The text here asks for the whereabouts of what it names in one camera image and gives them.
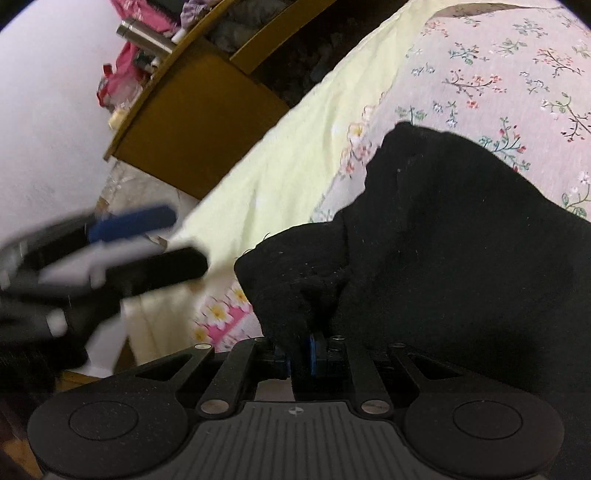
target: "clothing pile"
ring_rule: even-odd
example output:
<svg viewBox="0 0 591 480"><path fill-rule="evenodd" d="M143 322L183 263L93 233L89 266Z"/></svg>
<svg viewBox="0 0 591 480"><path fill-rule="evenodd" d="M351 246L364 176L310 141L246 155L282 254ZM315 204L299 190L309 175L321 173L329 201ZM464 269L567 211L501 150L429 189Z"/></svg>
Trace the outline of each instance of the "clothing pile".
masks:
<svg viewBox="0 0 591 480"><path fill-rule="evenodd" d="M221 0L189 0L181 14L181 26L190 28L204 12ZM285 10L293 0L242 0L230 7L226 17L208 35L220 50L234 53L255 33Z"/></svg>

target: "floral bedsheet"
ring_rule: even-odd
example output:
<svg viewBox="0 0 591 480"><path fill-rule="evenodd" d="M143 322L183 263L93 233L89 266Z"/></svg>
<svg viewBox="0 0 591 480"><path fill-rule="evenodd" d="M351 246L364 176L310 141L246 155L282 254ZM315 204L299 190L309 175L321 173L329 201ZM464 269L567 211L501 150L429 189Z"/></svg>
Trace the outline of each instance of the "floral bedsheet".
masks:
<svg viewBox="0 0 591 480"><path fill-rule="evenodd" d="M367 163L399 121L469 138L548 199L591 217L591 31L574 15L458 5L431 19L406 57L380 103L349 127L339 172L311 221L332 220L363 191ZM194 340L218 351L261 335L231 283L194 306Z"/></svg>

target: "bed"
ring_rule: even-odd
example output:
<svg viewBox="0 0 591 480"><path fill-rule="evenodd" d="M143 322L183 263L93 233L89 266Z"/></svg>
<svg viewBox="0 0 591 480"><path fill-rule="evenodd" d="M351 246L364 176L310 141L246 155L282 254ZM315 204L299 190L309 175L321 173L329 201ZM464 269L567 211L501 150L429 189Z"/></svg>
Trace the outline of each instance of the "bed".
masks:
<svg viewBox="0 0 591 480"><path fill-rule="evenodd" d="M186 219L170 246L194 244L210 270L124 304L138 363L260 336L233 263L269 235L330 221L363 191L367 162L399 121L468 137L587 218L590 45L591 32L553 0L406 3Z"/></svg>

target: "blue part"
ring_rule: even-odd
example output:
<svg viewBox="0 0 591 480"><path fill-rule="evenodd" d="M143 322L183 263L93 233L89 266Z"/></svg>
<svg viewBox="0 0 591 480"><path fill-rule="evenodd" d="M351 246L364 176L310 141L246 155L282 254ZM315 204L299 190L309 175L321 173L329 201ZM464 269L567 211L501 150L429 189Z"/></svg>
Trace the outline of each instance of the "blue part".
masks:
<svg viewBox="0 0 591 480"><path fill-rule="evenodd" d="M316 376L316 342L313 335L310 335L310 373L312 377Z"/></svg>
<svg viewBox="0 0 591 480"><path fill-rule="evenodd" d="M121 238L131 238L143 233L172 227L177 221L177 214L168 205L144 208L133 212L116 215L96 222L88 230L88 241L112 242Z"/></svg>

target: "wooden floor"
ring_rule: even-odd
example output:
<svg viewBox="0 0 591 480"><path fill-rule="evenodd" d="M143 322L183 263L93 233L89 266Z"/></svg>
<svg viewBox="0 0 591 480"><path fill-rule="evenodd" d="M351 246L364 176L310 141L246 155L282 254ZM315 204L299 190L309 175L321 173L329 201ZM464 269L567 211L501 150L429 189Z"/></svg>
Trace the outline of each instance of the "wooden floor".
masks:
<svg viewBox="0 0 591 480"><path fill-rule="evenodd" d="M73 372L64 372L57 386L57 391L71 390L72 388L86 385L87 383L91 383L96 380L98 379L75 374ZM37 465L35 456L29 447L28 441L17 439L9 440L2 444L2 450L33 478L41 478L41 470L39 470L39 466Z"/></svg>

